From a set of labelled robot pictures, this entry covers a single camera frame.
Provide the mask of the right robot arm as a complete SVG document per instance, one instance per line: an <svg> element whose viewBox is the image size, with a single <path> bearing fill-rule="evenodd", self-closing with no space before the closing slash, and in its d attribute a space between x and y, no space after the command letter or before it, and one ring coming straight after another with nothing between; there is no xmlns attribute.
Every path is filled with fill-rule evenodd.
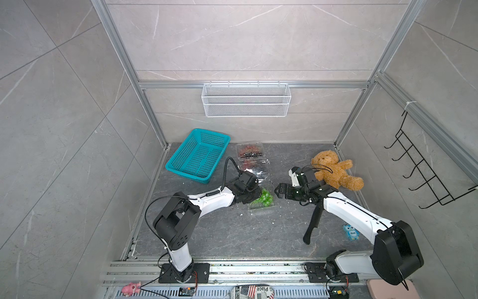
<svg viewBox="0 0 478 299"><path fill-rule="evenodd" d="M350 224L373 245L372 250L339 250L327 258L330 279L348 274L377 275L390 285L406 285L406 279L424 265L413 229L404 221L392 222L348 199L338 189L316 179L309 167L290 169L291 183L275 188L279 198L315 206L304 234L310 244L323 212L333 214Z"/></svg>

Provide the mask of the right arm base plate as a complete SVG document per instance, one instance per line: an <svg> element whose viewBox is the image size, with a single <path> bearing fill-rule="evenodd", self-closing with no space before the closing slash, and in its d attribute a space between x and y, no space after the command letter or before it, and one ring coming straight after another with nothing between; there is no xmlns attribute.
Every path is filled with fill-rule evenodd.
<svg viewBox="0 0 478 299"><path fill-rule="evenodd" d="M358 283L357 274L343 274L331 270L325 262L306 262L304 269L310 283Z"/></svg>

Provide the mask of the green grape bunch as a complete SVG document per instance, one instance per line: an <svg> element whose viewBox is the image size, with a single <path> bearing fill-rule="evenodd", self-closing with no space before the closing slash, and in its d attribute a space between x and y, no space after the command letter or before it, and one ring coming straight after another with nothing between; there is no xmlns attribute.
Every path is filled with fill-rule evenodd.
<svg viewBox="0 0 478 299"><path fill-rule="evenodd" d="M262 189L260 197L254 200L251 206L254 208L267 208L273 205L273 199L273 195L267 189Z"/></svg>

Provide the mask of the clear plastic clamshell container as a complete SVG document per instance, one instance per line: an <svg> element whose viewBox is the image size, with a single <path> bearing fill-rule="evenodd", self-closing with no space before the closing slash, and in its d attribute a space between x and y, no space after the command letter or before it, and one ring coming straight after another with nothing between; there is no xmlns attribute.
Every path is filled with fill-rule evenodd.
<svg viewBox="0 0 478 299"><path fill-rule="evenodd" d="M257 159L264 157L264 149L262 143L240 143L236 146L238 158Z"/></svg>

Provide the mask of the red grape bunch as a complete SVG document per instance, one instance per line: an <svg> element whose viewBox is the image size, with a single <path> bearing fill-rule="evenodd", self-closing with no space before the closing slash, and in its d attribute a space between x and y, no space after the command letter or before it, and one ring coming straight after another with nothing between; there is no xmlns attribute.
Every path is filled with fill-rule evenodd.
<svg viewBox="0 0 478 299"><path fill-rule="evenodd" d="M263 156L263 150L258 146L247 146L239 151L239 158L253 159Z"/></svg>

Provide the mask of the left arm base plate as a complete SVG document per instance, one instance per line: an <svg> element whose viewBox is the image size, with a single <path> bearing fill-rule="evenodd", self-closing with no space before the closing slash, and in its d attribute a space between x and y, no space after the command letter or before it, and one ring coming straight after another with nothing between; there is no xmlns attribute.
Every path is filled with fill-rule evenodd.
<svg viewBox="0 0 478 299"><path fill-rule="evenodd" d="M158 282L160 284L173 283L199 283L206 284L209 281L210 264L192 263L184 271L178 271L172 264L163 264Z"/></svg>

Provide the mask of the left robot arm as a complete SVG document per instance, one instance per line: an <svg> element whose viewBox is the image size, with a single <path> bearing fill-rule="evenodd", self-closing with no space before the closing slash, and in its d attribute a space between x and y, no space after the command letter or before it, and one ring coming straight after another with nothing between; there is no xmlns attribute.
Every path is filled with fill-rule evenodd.
<svg viewBox="0 0 478 299"><path fill-rule="evenodd" d="M178 192L167 196L168 202L153 222L148 221L148 211L144 212L148 229L163 243L169 257L167 269L161 272L159 280L168 273L178 282L187 282L191 277L197 279L188 241L199 219L221 208L238 203L250 204L261 196L259 181L254 173L241 170L231 157L226 162L232 162L238 172L234 179L227 181L226 164L220 187L202 194Z"/></svg>

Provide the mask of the teal plastic basket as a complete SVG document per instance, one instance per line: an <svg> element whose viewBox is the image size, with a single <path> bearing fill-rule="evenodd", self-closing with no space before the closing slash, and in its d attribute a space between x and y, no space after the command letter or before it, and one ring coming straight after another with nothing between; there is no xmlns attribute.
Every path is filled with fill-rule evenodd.
<svg viewBox="0 0 478 299"><path fill-rule="evenodd" d="M226 134L196 128L166 163L166 169L183 178L207 184L230 140Z"/></svg>

